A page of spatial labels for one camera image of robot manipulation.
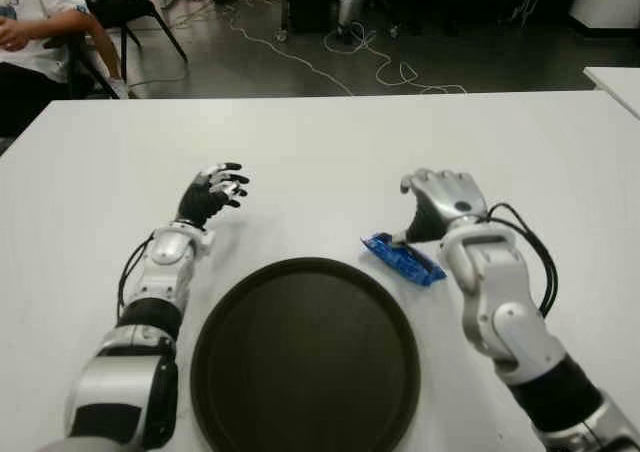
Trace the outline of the left robot hand black silver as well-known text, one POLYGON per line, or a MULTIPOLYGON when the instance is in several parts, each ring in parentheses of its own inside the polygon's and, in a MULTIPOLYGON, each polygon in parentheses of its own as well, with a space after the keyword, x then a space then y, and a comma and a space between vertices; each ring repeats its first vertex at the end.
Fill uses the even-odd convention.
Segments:
POLYGON ((223 208, 240 208, 250 183, 241 170, 239 163, 221 162, 199 171, 180 200, 175 220, 203 229, 223 208))

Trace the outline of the right robot hand black silver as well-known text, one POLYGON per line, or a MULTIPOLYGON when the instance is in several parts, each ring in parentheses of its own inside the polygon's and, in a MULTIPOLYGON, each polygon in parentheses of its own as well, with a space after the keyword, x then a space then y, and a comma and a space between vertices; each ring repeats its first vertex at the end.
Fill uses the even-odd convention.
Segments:
POLYGON ((411 192, 416 211, 410 225, 392 235, 392 244, 414 244, 441 240, 462 222, 476 223, 488 214, 485 198, 468 173, 418 169, 405 175, 400 192, 411 192))

